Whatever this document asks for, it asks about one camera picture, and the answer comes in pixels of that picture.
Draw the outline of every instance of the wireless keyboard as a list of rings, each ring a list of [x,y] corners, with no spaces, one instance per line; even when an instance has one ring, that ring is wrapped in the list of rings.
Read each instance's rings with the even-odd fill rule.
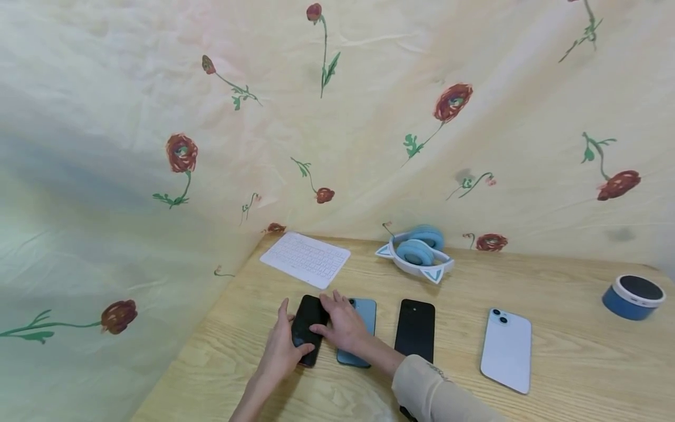
[[[260,260],[323,290],[350,255],[347,249],[290,232],[284,234]]]

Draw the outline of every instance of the cat ear headphones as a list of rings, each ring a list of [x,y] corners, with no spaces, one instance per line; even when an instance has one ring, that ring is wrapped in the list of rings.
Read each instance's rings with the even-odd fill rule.
[[[393,235],[389,243],[375,254],[393,260],[406,273],[426,277],[438,284],[443,273],[449,271],[455,262],[443,253],[444,246],[443,234],[437,228],[423,224],[409,232]]]

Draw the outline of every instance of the beige sleeve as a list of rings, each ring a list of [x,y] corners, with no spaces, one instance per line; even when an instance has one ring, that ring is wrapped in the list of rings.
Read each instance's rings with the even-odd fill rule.
[[[401,406],[418,422],[503,422],[504,417],[417,355],[401,363],[391,385]]]

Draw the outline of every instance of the blue smartphone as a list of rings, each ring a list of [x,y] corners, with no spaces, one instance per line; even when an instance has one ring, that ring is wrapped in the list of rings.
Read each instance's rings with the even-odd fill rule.
[[[356,312],[361,316],[363,322],[366,324],[368,332],[375,335],[375,316],[377,314],[377,304],[373,299],[359,299],[351,298],[349,303],[356,309]],[[369,368],[371,364],[361,358],[354,356],[344,350],[337,350],[337,361],[343,365],[350,365],[358,368]]]

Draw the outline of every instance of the black smartphone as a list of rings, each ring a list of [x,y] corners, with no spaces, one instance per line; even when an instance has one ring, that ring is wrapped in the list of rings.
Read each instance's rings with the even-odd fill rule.
[[[298,362],[299,365],[311,368],[317,363],[319,347],[321,346],[323,336],[312,333],[309,331],[309,327],[313,324],[326,325],[327,323],[328,312],[321,306],[319,298],[305,294],[302,297],[298,312],[296,312],[296,317],[291,325],[291,337],[293,338],[295,347],[305,343],[311,343],[314,344],[314,350],[312,350],[311,353],[304,355],[302,359],[300,359],[300,362]]]
[[[436,308],[431,303],[402,300],[394,349],[405,356],[417,354],[433,363],[435,322]],[[409,421],[416,421],[406,408],[399,409]]]

